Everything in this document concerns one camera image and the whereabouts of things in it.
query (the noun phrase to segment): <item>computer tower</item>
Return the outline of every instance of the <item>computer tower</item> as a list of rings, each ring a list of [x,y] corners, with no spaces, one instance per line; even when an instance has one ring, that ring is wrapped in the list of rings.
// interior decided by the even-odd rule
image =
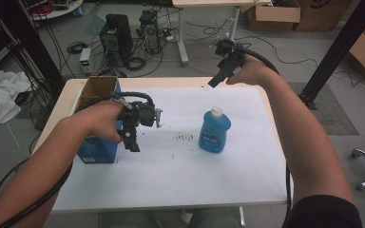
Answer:
[[[111,60],[114,66],[123,67],[128,62],[133,49],[128,17],[122,14],[108,14],[99,36],[107,62]]]
[[[144,38],[144,50],[149,54],[160,53],[157,11],[154,9],[143,10],[139,21],[141,22],[141,34]]]

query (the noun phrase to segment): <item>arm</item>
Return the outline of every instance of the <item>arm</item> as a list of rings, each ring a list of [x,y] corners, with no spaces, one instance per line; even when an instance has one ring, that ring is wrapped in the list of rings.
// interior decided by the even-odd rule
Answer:
[[[114,128],[122,106],[102,102],[61,120],[45,142],[21,167],[0,194],[0,224],[32,205],[63,176],[86,136],[120,143]],[[55,202],[52,197],[39,209],[19,221],[17,227],[41,227]]]
[[[336,150],[314,114],[276,72],[246,56],[242,70],[226,83],[261,86],[268,95],[287,164],[294,181],[294,203],[331,195],[354,203]]]

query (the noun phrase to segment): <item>black sleeve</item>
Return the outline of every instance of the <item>black sleeve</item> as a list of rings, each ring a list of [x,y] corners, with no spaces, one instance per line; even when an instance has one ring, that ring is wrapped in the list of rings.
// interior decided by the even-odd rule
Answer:
[[[349,201],[333,196],[301,199],[290,212],[285,228],[361,228],[357,208]]]

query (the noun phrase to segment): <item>white cloth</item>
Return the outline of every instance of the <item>white cloth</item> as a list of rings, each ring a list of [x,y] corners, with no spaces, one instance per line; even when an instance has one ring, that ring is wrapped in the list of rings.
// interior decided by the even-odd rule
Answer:
[[[0,124],[15,117],[21,108],[14,102],[17,94],[27,91],[31,84],[24,72],[0,71]]]

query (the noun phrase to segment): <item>blue box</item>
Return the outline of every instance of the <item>blue box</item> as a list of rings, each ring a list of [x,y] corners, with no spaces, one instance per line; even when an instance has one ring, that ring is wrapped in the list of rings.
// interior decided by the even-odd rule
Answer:
[[[84,103],[101,96],[108,95],[113,91],[121,92],[117,77],[92,76],[87,79],[82,90],[77,108]],[[117,121],[116,129],[121,129],[122,122]],[[78,156],[84,163],[114,163],[118,144],[98,137],[86,137],[78,150]]]

